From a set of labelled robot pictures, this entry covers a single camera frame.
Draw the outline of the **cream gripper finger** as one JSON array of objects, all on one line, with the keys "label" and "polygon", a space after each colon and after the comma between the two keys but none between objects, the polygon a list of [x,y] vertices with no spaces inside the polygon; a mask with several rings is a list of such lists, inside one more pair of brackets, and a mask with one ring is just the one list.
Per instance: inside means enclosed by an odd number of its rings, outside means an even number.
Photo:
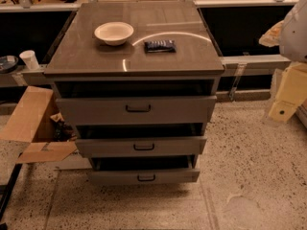
[{"label": "cream gripper finger", "polygon": [[276,122],[286,123],[307,100],[307,63],[292,62],[279,76],[268,116]]}]

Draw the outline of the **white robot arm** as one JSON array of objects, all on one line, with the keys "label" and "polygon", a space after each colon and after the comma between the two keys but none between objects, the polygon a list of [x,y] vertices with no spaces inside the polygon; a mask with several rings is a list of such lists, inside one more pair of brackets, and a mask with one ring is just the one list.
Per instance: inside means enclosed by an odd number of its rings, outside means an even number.
[{"label": "white robot arm", "polygon": [[299,0],[284,18],[279,50],[292,63],[282,73],[268,116],[286,123],[307,99],[307,0]]}]

